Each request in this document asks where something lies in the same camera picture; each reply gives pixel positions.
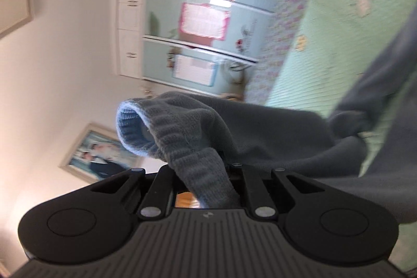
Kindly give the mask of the blue fleece pants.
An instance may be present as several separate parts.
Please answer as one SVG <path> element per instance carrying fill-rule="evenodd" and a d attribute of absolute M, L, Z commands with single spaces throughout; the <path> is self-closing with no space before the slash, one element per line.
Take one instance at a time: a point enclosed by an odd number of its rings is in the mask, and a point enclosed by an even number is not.
<path fill-rule="evenodd" d="M 330 117 L 167 92 L 122 102 L 121 143 L 166 162 L 207 208 L 236 207 L 226 166 L 262 175 L 282 167 L 376 202 L 399 223 L 416 221 L 416 15 L 337 104 Z"/>

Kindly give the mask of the framed wedding photo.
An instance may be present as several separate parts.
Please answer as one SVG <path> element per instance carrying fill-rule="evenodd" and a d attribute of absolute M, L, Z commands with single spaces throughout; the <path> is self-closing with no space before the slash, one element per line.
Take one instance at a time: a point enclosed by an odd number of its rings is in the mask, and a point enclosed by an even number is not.
<path fill-rule="evenodd" d="M 127 150 L 114 131 L 90 123 L 77 137 L 59 167 L 87 183 L 94 183 L 139 168 L 143 159 Z"/>

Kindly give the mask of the sliding door wardrobe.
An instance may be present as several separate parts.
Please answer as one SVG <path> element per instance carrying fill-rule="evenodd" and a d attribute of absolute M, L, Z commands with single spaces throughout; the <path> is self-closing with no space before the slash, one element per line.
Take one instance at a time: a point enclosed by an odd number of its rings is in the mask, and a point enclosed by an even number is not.
<path fill-rule="evenodd" d="M 114 0 L 114 71 L 239 97 L 259 63 L 278 0 Z"/>

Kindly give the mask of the green quilted bee bedspread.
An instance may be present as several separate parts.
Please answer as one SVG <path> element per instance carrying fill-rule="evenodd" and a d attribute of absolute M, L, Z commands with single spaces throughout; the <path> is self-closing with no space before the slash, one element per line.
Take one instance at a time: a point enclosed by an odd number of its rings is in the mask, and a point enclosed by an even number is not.
<path fill-rule="evenodd" d="M 365 143 L 356 184 L 400 221 L 391 261 L 416 268 L 416 0 L 309 0 L 266 104 Z"/>

